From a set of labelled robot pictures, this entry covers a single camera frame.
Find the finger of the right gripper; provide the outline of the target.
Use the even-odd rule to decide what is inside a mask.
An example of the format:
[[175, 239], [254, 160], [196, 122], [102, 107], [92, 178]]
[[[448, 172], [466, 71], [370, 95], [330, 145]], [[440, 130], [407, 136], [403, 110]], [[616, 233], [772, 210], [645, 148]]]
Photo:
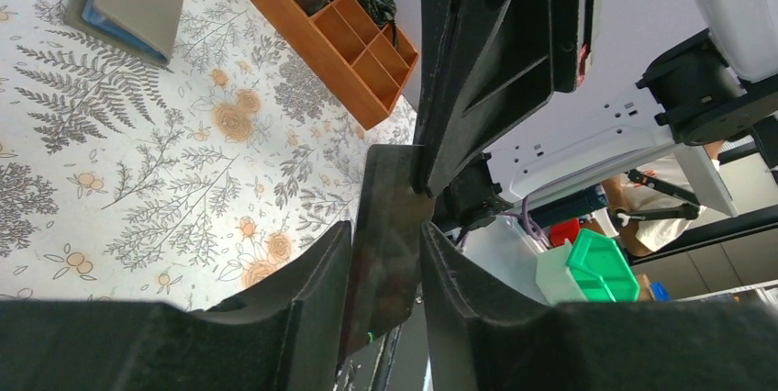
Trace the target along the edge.
[[583, 81], [603, 0], [421, 0], [415, 189], [439, 195], [557, 93]]

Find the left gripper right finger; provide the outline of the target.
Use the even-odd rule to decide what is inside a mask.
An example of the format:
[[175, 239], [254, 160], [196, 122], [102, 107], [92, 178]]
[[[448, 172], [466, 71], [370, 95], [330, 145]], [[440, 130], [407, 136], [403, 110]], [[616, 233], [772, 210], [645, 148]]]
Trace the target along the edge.
[[521, 294], [420, 232], [437, 390], [774, 390], [777, 313], [759, 303], [561, 303]]

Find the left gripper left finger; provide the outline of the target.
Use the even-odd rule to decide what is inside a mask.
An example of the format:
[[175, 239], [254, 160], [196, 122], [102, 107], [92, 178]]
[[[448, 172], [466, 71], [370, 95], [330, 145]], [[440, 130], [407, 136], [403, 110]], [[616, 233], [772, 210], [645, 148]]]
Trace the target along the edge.
[[162, 302], [1, 304], [4, 390], [329, 390], [351, 254], [340, 221], [208, 310]]

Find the dark credit card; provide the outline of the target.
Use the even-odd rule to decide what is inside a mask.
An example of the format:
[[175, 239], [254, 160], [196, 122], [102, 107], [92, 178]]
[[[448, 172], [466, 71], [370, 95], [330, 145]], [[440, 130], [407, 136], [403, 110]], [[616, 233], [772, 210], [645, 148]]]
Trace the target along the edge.
[[340, 336], [345, 359], [404, 323], [420, 282], [421, 226], [435, 201], [415, 191], [421, 148], [374, 144], [366, 154]]

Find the grey card holder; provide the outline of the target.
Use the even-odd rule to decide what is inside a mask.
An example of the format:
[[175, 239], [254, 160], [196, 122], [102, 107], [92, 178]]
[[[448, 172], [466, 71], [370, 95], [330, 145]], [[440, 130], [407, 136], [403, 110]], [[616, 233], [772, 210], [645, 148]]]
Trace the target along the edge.
[[152, 65], [167, 66], [183, 0], [70, 0], [63, 21]]

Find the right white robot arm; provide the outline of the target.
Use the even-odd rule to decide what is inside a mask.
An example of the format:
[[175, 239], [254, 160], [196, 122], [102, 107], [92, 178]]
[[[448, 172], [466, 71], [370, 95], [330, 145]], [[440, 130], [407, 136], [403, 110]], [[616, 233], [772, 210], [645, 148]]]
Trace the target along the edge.
[[621, 94], [554, 104], [595, 56], [603, 0], [421, 0], [415, 189], [469, 226], [756, 131], [777, 108], [777, 0], [695, 3], [704, 28]]

